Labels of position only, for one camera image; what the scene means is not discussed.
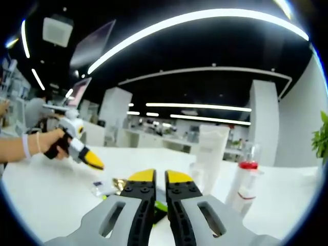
leaf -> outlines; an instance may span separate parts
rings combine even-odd
[[[322,122],[323,123],[327,123],[328,124],[328,116],[323,111],[321,111],[321,119],[322,119]]]

